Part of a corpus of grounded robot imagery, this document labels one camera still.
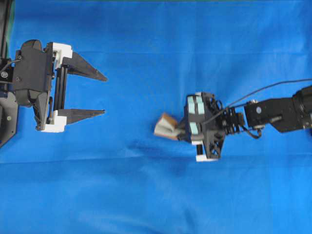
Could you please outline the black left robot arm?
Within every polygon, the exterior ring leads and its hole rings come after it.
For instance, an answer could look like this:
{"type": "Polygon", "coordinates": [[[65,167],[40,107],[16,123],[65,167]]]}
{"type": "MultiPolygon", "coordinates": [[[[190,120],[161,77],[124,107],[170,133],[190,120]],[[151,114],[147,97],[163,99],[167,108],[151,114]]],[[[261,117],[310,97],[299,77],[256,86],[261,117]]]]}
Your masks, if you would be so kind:
{"type": "Polygon", "coordinates": [[[56,42],[43,48],[39,40],[26,41],[14,60],[4,58],[0,64],[1,82],[12,85],[19,106],[33,108],[36,130],[47,133],[61,133],[66,125],[105,113],[64,108],[68,74],[107,81],[70,45],[56,42]]]}

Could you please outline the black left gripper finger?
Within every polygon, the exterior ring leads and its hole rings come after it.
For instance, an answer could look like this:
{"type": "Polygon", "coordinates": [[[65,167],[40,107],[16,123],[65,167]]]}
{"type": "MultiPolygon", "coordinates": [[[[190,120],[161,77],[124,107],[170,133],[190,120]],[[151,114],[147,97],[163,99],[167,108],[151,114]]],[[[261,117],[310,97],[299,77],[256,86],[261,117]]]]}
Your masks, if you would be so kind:
{"type": "Polygon", "coordinates": [[[45,124],[42,132],[61,133],[65,126],[82,121],[87,118],[96,117],[105,113],[105,110],[82,110],[82,109],[59,109],[53,111],[49,123],[45,124]]]}
{"type": "Polygon", "coordinates": [[[107,81],[107,77],[104,76],[99,70],[95,69],[91,64],[89,64],[81,55],[74,52],[71,45],[53,42],[52,48],[53,52],[56,53],[56,69],[65,66],[68,68],[69,74],[104,82],[107,81]]]}

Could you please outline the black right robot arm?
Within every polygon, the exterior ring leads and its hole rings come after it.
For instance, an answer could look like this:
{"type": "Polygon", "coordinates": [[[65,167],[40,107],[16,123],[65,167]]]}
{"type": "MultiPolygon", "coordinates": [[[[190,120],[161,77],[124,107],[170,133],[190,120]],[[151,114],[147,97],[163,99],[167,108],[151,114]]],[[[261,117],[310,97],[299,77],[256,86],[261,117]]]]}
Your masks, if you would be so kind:
{"type": "Polygon", "coordinates": [[[177,139],[196,146],[198,162],[217,161],[227,135],[246,132],[258,139],[266,124],[280,133],[311,128],[312,88],[305,87],[292,97],[249,101],[243,108],[238,113],[235,107],[223,107],[211,93],[188,95],[177,139]]]}

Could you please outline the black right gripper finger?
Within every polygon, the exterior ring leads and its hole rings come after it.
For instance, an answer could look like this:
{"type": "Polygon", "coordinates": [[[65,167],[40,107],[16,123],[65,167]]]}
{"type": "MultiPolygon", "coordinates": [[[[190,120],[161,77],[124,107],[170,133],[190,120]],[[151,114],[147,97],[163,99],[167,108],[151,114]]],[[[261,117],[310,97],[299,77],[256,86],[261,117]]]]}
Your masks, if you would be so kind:
{"type": "Polygon", "coordinates": [[[179,129],[179,133],[177,135],[177,139],[179,141],[189,142],[189,133],[183,129],[179,129]]]}
{"type": "Polygon", "coordinates": [[[183,117],[183,119],[178,123],[178,125],[176,127],[177,128],[186,128],[187,124],[188,124],[188,118],[183,117]]]}

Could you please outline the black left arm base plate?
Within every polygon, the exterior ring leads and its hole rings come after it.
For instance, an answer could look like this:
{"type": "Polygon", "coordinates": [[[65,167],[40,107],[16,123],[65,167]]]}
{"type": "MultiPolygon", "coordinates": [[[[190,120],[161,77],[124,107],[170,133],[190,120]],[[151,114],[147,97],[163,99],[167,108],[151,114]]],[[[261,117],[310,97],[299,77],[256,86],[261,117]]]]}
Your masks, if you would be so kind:
{"type": "Polygon", "coordinates": [[[13,93],[12,65],[9,58],[0,59],[0,147],[5,145],[17,130],[19,106],[13,93]]]}

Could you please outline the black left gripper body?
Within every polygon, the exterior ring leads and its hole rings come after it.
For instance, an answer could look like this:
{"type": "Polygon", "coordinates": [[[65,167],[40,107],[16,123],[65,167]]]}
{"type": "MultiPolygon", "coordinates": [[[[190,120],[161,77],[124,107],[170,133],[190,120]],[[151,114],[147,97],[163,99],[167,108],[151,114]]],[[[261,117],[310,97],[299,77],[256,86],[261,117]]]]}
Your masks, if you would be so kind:
{"type": "Polygon", "coordinates": [[[55,65],[56,53],[52,51],[52,79],[51,89],[48,93],[42,93],[38,95],[35,103],[32,105],[35,114],[35,121],[37,123],[36,129],[41,131],[44,129],[45,124],[49,123],[50,117],[52,117],[53,111],[64,109],[65,105],[65,93],[67,85],[67,73],[68,68],[62,66],[56,69],[55,65]]]}

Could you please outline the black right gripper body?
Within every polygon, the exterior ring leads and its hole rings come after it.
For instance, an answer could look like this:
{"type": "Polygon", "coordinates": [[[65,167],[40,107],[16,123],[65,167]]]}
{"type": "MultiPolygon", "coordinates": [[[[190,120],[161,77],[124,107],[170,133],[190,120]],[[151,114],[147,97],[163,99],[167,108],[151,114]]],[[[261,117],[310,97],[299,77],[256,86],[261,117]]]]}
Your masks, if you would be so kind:
{"type": "Polygon", "coordinates": [[[220,112],[222,104],[215,99],[213,94],[202,92],[202,97],[207,108],[206,117],[202,123],[205,129],[204,139],[191,143],[196,146],[197,162],[218,161],[221,158],[221,149],[225,139],[225,131],[216,121],[216,115],[220,112]]]}

